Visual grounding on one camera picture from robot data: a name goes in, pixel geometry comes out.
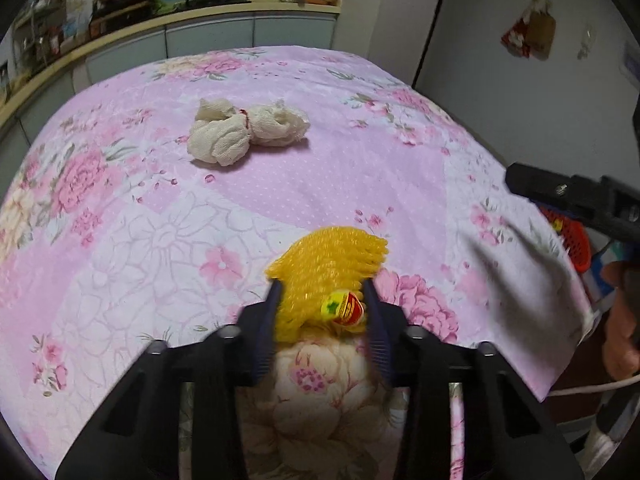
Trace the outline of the person's right hand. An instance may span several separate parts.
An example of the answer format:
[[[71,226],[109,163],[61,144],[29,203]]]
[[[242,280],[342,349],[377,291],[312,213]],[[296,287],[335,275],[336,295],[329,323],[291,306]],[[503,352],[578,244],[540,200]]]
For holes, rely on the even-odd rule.
[[[634,343],[637,322],[624,294],[625,271],[625,265],[619,261],[609,263],[601,272],[601,278],[615,288],[614,304],[605,324],[602,360],[616,382],[631,378],[639,371],[639,350]]]

